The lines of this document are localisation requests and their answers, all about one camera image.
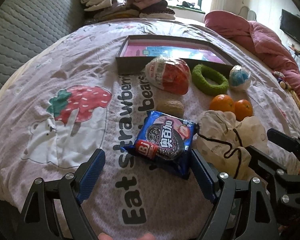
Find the blue snack package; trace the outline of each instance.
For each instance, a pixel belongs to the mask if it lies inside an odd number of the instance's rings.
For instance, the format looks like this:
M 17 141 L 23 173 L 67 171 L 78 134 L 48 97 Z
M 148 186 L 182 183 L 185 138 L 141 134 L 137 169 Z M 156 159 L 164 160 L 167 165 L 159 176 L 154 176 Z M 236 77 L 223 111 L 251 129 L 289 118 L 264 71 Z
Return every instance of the blue snack package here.
M 122 149 L 178 177 L 188 179 L 196 124 L 158 111 L 148 111 L 147 114 L 134 144 Z

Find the blue gripper pad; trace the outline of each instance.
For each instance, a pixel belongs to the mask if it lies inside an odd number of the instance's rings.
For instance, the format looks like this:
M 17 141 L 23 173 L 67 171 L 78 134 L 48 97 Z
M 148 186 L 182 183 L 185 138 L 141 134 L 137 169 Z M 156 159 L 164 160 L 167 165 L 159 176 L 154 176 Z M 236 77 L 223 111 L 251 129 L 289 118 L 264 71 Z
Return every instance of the blue gripper pad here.
M 197 150 L 191 151 L 191 170 L 205 199 L 215 204 L 219 195 L 219 181 L 208 163 Z
M 94 185 L 105 166 L 106 154 L 101 149 L 96 149 L 86 163 L 82 163 L 75 172 L 77 192 L 76 199 L 79 204 L 90 197 Z

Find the mandarin orange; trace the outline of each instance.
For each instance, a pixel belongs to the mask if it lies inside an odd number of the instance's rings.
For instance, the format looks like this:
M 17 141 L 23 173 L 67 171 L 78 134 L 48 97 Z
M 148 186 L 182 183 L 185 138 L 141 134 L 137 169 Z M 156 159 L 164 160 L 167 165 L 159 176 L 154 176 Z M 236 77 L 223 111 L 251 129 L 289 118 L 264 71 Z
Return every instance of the mandarin orange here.
M 248 100 L 242 99 L 234 103 L 234 113 L 237 121 L 241 122 L 249 116 L 253 116 L 252 105 Z
M 234 113 L 234 103 L 228 95 L 218 95 L 211 101 L 210 110 Z

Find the white cloth bag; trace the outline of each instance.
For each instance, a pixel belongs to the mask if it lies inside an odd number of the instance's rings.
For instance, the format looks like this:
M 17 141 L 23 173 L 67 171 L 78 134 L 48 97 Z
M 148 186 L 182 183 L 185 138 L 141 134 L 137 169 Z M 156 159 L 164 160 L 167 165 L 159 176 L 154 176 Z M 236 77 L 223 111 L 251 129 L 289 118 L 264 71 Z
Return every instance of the white cloth bag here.
M 209 110 L 199 116 L 198 124 L 199 133 L 205 137 L 231 143 L 233 148 L 230 153 L 237 147 L 241 149 L 241 164 L 237 179 L 249 180 L 256 176 L 255 172 L 248 167 L 251 156 L 244 147 L 252 145 L 265 154 L 269 154 L 266 130 L 258 117 L 246 117 L 242 122 L 238 122 L 232 112 Z M 243 147 L 240 147 L 239 139 L 233 129 L 237 130 Z M 203 158 L 212 163 L 219 172 L 226 172 L 232 177 L 235 176 L 239 164 L 238 151 L 226 159 L 224 153 L 229 150 L 229 145 L 207 141 L 200 136 L 197 137 L 196 148 Z

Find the pile of clothes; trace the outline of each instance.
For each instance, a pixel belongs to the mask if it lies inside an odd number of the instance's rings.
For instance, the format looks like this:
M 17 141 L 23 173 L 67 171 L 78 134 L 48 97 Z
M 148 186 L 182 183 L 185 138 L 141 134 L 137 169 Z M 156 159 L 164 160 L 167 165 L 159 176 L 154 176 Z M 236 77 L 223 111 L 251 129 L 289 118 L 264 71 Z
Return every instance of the pile of clothes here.
M 86 25 L 123 18 L 176 19 L 166 0 L 81 0 L 81 4 Z

